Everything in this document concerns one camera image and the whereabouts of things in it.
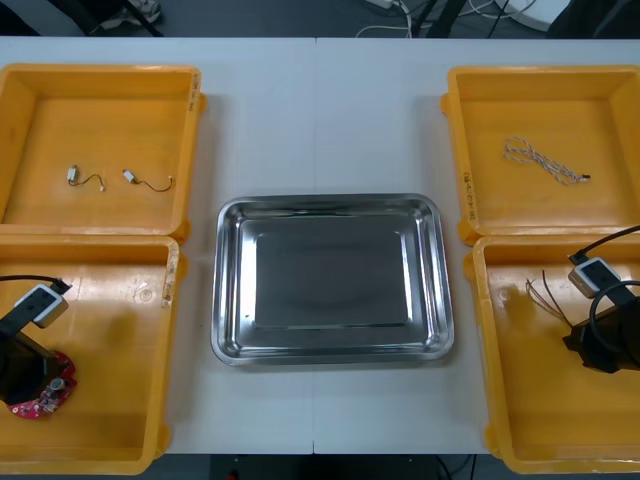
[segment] white table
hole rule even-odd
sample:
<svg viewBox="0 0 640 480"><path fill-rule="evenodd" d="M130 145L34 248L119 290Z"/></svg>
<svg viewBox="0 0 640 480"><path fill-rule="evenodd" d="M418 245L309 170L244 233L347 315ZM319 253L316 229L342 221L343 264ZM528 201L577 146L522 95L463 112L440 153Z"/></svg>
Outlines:
<svg viewBox="0 0 640 480"><path fill-rule="evenodd" d="M191 198L174 453L476 453L487 422L439 97L455 65L640 63L634 41L0 39L10 62L193 64L210 108ZM209 344L217 210L241 195L417 192L440 207L456 343L429 365L240 369Z"/></svg>

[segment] yellow bin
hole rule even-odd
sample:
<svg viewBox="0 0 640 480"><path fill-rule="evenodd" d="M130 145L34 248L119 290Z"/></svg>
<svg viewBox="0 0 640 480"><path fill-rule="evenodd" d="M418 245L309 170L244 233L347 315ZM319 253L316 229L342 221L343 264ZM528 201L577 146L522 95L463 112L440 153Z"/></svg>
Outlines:
<svg viewBox="0 0 640 480"><path fill-rule="evenodd" d="M441 106L462 240L606 234L640 223L639 105L636 66L452 69ZM567 187L540 165L504 158L513 136L591 179Z"/></svg>
<svg viewBox="0 0 640 480"><path fill-rule="evenodd" d="M61 277L69 309L24 332L75 363L78 385L51 417L0 405L0 473L137 474L169 443L164 423L178 244L154 236L0 236L0 275ZM35 282L0 283L8 311Z"/></svg>
<svg viewBox="0 0 640 480"><path fill-rule="evenodd" d="M189 235L200 72L10 65L0 72L0 235ZM67 172L78 169L72 187ZM156 189L133 185L131 171ZM98 177L105 189L100 191Z"/></svg>
<svg viewBox="0 0 640 480"><path fill-rule="evenodd" d="M591 300L567 280L567 256L599 235L485 237L465 259L473 282L489 409L489 451L518 473L640 472L640 378L582 366L568 325L534 304L549 289L572 324ZM640 278L640 237L598 248L624 278Z"/></svg>

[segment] black cable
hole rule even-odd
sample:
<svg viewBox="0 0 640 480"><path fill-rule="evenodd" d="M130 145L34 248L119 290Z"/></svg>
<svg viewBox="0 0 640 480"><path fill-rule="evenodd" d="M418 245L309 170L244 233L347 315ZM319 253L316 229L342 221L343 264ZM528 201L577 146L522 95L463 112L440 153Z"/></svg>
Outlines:
<svg viewBox="0 0 640 480"><path fill-rule="evenodd" d="M469 475L469 480L473 480L473 475L476 473L476 460L478 459L478 455L473 456L473 462L471 463L471 474Z"/></svg>
<svg viewBox="0 0 640 480"><path fill-rule="evenodd" d="M467 466L467 464L469 463L469 460L471 460L471 457L472 455L467 455L467 457L464 459L464 462L462 462L458 468L451 471L451 476L455 477L458 473L464 470L464 467Z"/></svg>
<svg viewBox="0 0 640 480"><path fill-rule="evenodd" d="M504 2L504 5L502 5L502 8L500 9L500 13L498 13L498 16L496 17L496 21L493 22L493 26L491 27L491 30L489 30L489 35L487 35L487 38L491 38L491 35L493 35L493 31L498 26L498 22L502 18L502 14L504 13L505 8L507 8L507 5L509 5L509 2L510 0L507 0L506 2Z"/></svg>
<svg viewBox="0 0 640 480"><path fill-rule="evenodd" d="M581 248L574 255L572 255L572 257L574 257L576 259L579 258L579 257L583 257L589 250L593 250L594 248L599 247L603 243L607 243L607 242L609 242L611 240L615 240L616 238L620 238L620 237L623 237L624 235L628 235L630 233L634 233L634 232L638 232L638 231L640 231L640 225L636 225L635 227L625 228L624 230L620 230L619 232L612 233L611 235L607 235L606 237L602 237L600 240L598 240L596 242L593 242L592 244L587 245L584 248Z"/></svg>
<svg viewBox="0 0 640 480"><path fill-rule="evenodd" d="M47 277L45 275L0 275L0 282L10 282L13 280L39 280L41 282L64 283L60 278Z"/></svg>
<svg viewBox="0 0 640 480"><path fill-rule="evenodd" d="M420 29L422 28L424 22L427 20L427 17L431 13L431 10L433 10L433 7L435 7L437 1L438 0L427 0L427 2L425 2L424 8L420 12L420 15L418 15L418 18L413 22L413 25L411 26L412 36L420 36Z"/></svg>
<svg viewBox="0 0 640 480"><path fill-rule="evenodd" d="M133 16L133 18L135 18L140 22L140 25L142 25L147 30L147 32L149 32L154 37L164 37L164 35L160 33L156 29L156 27L151 25L151 22L149 22L149 20L147 20L144 17L142 12L138 10L136 7L134 7L129 0L120 0L120 1L122 3L122 6L128 10L128 12Z"/></svg>
<svg viewBox="0 0 640 480"><path fill-rule="evenodd" d="M71 288L61 278L47 277L45 275L0 275L0 282L10 282L13 280L38 280L39 282L51 282L53 290L63 295Z"/></svg>
<svg viewBox="0 0 640 480"><path fill-rule="evenodd" d="M440 467L444 470L444 473L447 476L447 480L453 480L453 477L451 476L451 473L449 473L449 469L447 468L447 465L444 463L444 460L440 458L440 455L436 455L436 460L440 464Z"/></svg>
<svg viewBox="0 0 640 480"><path fill-rule="evenodd" d="M609 293L614 288L626 286L640 287L640 280L624 280L622 282L614 283L606 288L603 288L596 294L593 302L591 302L591 308L589 308L589 325L591 326L591 333L593 333L593 336L596 337L596 340L598 340L598 342L606 347L607 350L610 350L612 352L621 352L622 348L604 339L604 337L600 333L600 330L598 329L598 324L596 323L596 310L598 308L598 304L602 301L607 293Z"/></svg>

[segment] cable on floor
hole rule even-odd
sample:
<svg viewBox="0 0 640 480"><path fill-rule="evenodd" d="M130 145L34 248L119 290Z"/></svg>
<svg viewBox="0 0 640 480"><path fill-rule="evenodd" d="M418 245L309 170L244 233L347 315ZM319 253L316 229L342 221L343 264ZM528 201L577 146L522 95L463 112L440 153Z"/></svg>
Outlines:
<svg viewBox="0 0 640 480"><path fill-rule="evenodd" d="M505 9L507 8L507 5L509 5L509 2L510 2L510 0L507 0L502 5L502 8L500 9L500 13L498 13L498 16L496 17L495 22L493 22L493 25L491 26L491 30L489 30L489 34L487 35L487 38L491 38L491 35L493 35L493 32L496 30L496 27L498 26L498 22L500 22L500 20L503 18L502 14L504 13Z"/></svg>
<svg viewBox="0 0 640 480"><path fill-rule="evenodd" d="M515 17L516 15L520 15L521 13L526 12L527 10L529 10L533 6L533 4L536 3L538 0L529 0L529 1L530 1L530 3L525 5L520 10L508 13L506 15L500 15L500 18L511 18L511 17ZM482 5L478 5L477 7L473 4L473 0L467 0L467 3L469 4L470 10L468 10L466 12L462 12L459 16L469 15L470 13L477 13L478 15L480 15L482 17L485 17L485 18L493 18L494 20L498 18L498 15L492 15L490 13L484 13L484 12L480 11L481 8L488 7L489 5L491 5L493 3L493 0L490 1L490 2L483 3ZM503 13L504 13L504 8L506 8L506 6L507 6L506 5L507 3L509 3L509 2L506 2L503 5L503 9L502 9Z"/></svg>
<svg viewBox="0 0 640 480"><path fill-rule="evenodd" d="M442 470L444 470L444 474L447 476L447 480L453 480L453 477L451 476L451 473L449 472L449 469L447 468L447 465L444 463L444 460L442 460L440 455L436 455L436 460L438 461L438 464L440 465L440 468L442 468Z"/></svg>
<svg viewBox="0 0 640 480"><path fill-rule="evenodd" d="M362 35L364 32L366 32L367 30L375 30L375 29L379 29L379 30L406 30L407 34L405 35L405 38L413 38L413 35L411 33L411 24L413 23L413 17L411 16L411 10L409 10L409 8L407 8L407 6L405 5L405 3L402 0L397 0L395 2L393 2L393 6L399 8L400 10L402 10L402 12L404 13L406 20L407 20L407 26L406 27L400 27L400 26L392 26L392 25L370 25L368 27L364 27L362 29L360 29L360 31L358 33L356 33L355 38L359 38L360 35ZM431 26L431 24L425 24L422 25L421 28L429 28Z"/></svg>
<svg viewBox="0 0 640 480"><path fill-rule="evenodd" d="M469 480L473 480L473 475L476 473L476 460L478 460L478 455L473 456L473 462L471 462L471 473L469 474Z"/></svg>
<svg viewBox="0 0 640 480"><path fill-rule="evenodd" d="M422 26L422 28L429 28L431 26L431 24L424 24ZM367 30L375 30L375 29L380 29L380 30L407 30L407 27L393 27L393 26L389 26L389 25L370 25L368 27L364 27L362 29L360 29L360 31L358 33L356 33L356 36L354 38L360 38L360 35L362 35L364 32L366 32Z"/></svg>

